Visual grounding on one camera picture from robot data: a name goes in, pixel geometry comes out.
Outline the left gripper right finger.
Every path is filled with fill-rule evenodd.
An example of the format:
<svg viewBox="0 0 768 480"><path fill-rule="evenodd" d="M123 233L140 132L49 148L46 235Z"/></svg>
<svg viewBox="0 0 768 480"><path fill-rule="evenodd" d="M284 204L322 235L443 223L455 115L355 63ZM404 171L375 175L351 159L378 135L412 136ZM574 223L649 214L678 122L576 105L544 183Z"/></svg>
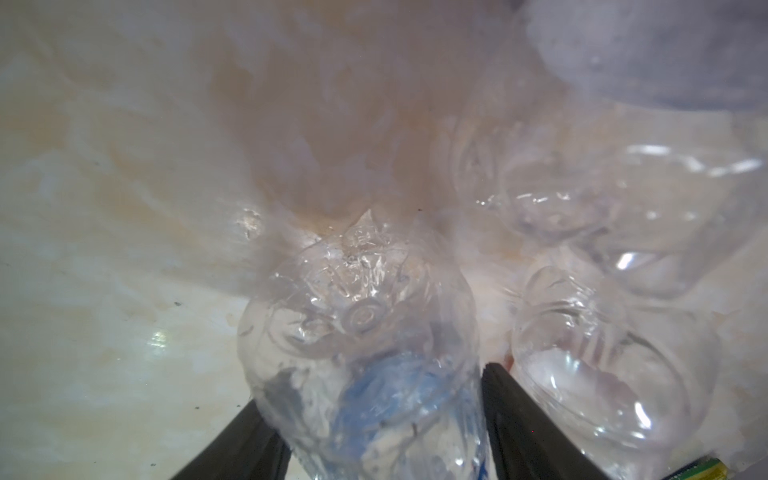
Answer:
<svg viewBox="0 0 768 480"><path fill-rule="evenodd" d="M485 365L481 390L498 479L608 479L502 365Z"/></svg>

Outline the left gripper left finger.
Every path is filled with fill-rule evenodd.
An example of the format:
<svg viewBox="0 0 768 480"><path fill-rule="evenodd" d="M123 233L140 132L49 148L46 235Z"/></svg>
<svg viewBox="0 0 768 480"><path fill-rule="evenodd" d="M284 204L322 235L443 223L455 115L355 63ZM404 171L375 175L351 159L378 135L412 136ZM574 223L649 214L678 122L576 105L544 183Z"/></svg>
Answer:
<svg viewBox="0 0 768 480"><path fill-rule="evenodd" d="M253 400L172 480L284 480L291 450Z"/></svg>

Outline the blue label crushed bottle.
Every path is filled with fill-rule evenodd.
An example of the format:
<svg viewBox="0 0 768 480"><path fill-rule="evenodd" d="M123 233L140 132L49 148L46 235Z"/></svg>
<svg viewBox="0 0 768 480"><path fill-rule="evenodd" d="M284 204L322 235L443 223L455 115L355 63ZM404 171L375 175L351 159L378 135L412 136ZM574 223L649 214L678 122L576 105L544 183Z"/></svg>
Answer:
<svg viewBox="0 0 768 480"><path fill-rule="evenodd" d="M286 260L238 325L260 413L312 479L484 479L475 304L426 231L364 213Z"/></svg>

